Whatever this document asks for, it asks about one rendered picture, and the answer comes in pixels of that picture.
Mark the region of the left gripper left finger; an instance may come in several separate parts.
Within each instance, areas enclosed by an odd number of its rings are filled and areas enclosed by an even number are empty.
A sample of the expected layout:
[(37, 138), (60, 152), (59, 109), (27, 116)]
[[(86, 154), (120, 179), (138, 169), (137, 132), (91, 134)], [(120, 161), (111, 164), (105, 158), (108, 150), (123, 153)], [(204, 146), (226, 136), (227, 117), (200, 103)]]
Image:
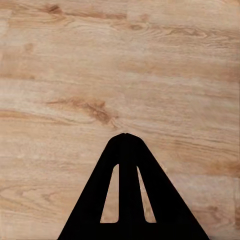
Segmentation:
[[(118, 222), (100, 223), (113, 168), (117, 164)], [(133, 240), (125, 133), (108, 141), (57, 240)]]

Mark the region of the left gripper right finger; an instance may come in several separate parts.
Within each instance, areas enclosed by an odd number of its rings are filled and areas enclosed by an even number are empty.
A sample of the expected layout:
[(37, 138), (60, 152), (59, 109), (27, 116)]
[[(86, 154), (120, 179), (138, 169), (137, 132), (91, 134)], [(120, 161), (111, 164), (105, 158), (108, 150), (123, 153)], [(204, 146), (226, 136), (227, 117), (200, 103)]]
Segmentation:
[[(144, 141), (125, 136), (133, 240), (210, 240)], [(145, 220), (137, 167), (156, 223)]]

